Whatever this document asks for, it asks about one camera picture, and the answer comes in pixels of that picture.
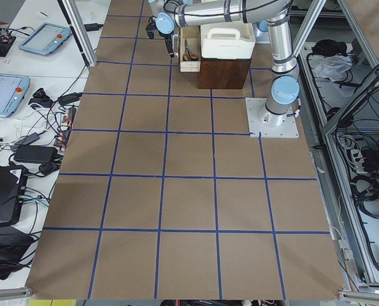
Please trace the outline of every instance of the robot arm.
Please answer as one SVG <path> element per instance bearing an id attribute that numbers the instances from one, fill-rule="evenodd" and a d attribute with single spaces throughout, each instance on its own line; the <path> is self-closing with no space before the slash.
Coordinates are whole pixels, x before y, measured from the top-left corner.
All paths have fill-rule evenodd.
<path id="1" fill-rule="evenodd" d="M 165 38 L 170 55 L 171 35 L 175 27 L 201 26 L 218 22 L 243 21 L 253 23 L 266 20 L 273 56 L 274 80 L 271 95 L 264 108 L 259 110 L 259 120 L 276 127 L 284 122 L 287 110 L 299 92 L 299 68 L 293 55 L 289 8 L 292 0 L 216 0 L 191 4 L 192 0 L 148 0 L 155 16 L 148 30 L 157 29 Z"/>

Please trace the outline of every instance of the box handle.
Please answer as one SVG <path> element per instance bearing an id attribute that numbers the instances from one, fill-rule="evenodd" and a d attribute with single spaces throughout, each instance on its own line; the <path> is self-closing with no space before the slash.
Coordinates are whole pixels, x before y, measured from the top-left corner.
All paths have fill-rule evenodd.
<path id="1" fill-rule="evenodd" d="M 178 34 L 172 35 L 172 50 L 174 51 L 174 55 L 176 57 L 179 56 L 178 52 L 175 52 L 175 40 L 178 42 L 178 39 L 179 39 L 179 35 Z"/>
<path id="2" fill-rule="evenodd" d="M 230 27 L 214 27 L 209 30 L 207 39 L 213 39 L 213 35 L 234 35 L 236 40 L 240 39 L 240 31 L 238 29 L 230 28 Z"/>

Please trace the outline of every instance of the metal mounting plate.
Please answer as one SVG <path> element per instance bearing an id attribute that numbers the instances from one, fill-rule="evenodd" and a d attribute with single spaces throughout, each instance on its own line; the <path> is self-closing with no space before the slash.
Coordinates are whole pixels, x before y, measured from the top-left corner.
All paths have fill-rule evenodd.
<path id="1" fill-rule="evenodd" d="M 298 129 L 294 116 L 287 117 L 278 127 L 269 127 L 257 119 L 257 110 L 266 102 L 266 98 L 246 98 L 248 130 L 251 137 L 263 138 L 298 138 Z M 292 114 L 290 107 L 287 114 Z"/>

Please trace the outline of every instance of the blue joint cap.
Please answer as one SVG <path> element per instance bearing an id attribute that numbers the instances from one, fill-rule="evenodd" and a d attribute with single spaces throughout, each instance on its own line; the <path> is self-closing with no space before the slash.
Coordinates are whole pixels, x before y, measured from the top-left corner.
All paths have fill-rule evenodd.
<path id="1" fill-rule="evenodd" d="M 265 20 L 258 22 L 257 27 L 262 32 L 265 32 L 265 33 L 268 32 L 268 26 L 267 26 L 267 22 Z"/>
<path id="2" fill-rule="evenodd" d="M 298 93 L 299 84 L 291 76 L 281 76 L 271 86 L 271 95 L 281 105 L 288 105 L 294 102 L 298 97 Z"/>
<path id="3" fill-rule="evenodd" d="M 157 25 L 158 31 L 163 34 L 170 34 L 175 29 L 174 20 L 164 12 L 158 14 L 157 19 L 155 19 L 155 24 Z"/>

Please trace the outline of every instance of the tablet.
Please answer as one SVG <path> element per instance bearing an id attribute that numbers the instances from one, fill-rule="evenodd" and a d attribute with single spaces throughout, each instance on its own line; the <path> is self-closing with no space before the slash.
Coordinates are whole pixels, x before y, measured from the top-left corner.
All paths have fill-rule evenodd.
<path id="1" fill-rule="evenodd" d="M 56 51 L 70 35 L 70 28 L 45 22 L 19 45 L 19 49 L 40 55 L 48 55 Z"/>
<path id="2" fill-rule="evenodd" d="M 0 73 L 0 117 L 8 117 L 17 109 L 29 82 L 28 76 Z"/>

